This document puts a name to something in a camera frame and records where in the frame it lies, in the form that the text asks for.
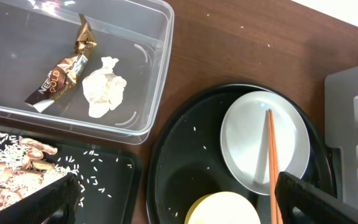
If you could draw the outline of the wooden chopstick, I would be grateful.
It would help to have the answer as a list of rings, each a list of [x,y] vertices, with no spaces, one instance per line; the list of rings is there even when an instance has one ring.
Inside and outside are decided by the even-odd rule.
[[[275,125],[274,125],[274,120],[273,120],[273,111],[270,110],[270,118],[271,118],[271,130],[272,130],[272,143],[273,143],[273,156],[274,156],[274,170],[275,170],[275,186],[277,184],[277,180],[278,180],[278,175],[279,175],[279,169],[278,169],[278,157],[277,157],[277,145],[276,145],[276,140],[275,140]],[[282,220],[282,214],[280,211],[280,208],[278,206],[278,202],[277,202],[277,198],[275,196],[276,199],[276,206],[277,206],[277,224],[283,224],[283,220]]]
[[[275,199],[275,170],[274,170],[274,156],[273,156],[273,143],[272,143],[272,130],[270,110],[267,110],[268,120],[268,161],[269,161],[269,178],[270,178],[270,209],[271,209],[271,222],[277,224],[277,206]]]

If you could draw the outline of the yellow bowl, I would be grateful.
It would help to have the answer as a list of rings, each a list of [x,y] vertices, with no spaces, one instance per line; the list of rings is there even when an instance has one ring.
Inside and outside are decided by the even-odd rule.
[[[254,206],[235,192],[217,192],[199,198],[188,210],[186,224],[261,224]]]

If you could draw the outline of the food scraps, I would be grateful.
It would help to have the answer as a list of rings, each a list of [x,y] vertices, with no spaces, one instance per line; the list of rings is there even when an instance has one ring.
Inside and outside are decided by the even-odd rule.
[[[38,140],[0,132],[0,211],[67,174],[78,173],[78,164],[63,167],[47,160],[57,152],[57,147]]]

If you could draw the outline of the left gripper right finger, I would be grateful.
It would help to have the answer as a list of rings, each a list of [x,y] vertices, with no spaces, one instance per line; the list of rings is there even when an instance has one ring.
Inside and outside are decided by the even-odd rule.
[[[298,223],[299,209],[314,223],[358,224],[358,210],[287,172],[280,172],[275,198],[284,223]]]

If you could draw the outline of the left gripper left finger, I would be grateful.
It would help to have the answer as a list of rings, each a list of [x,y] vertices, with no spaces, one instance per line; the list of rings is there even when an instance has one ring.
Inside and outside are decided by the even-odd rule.
[[[74,224],[80,185],[68,174],[0,211],[1,224]]]

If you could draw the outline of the gold snack wrapper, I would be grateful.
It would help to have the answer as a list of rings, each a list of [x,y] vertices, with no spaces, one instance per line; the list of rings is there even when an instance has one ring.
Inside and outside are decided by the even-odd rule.
[[[39,113],[54,104],[78,83],[82,71],[97,46],[89,22],[83,14],[79,17],[81,25],[76,35],[73,53],[58,62],[38,89],[25,99],[25,103]]]

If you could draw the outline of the white napkin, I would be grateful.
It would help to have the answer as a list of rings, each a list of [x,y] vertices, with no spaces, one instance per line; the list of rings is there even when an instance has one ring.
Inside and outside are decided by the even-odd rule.
[[[102,67],[93,71],[82,81],[83,94],[89,103],[88,115],[101,118],[115,110],[123,101],[127,81],[113,72],[118,58],[102,57]]]

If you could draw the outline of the grey plate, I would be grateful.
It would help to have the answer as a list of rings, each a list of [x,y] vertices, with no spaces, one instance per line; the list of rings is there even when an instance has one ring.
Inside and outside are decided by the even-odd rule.
[[[302,178],[310,158],[306,124],[289,101],[267,91],[238,98],[223,119],[221,152],[234,178],[260,195],[270,193],[268,110],[275,123],[278,169]]]

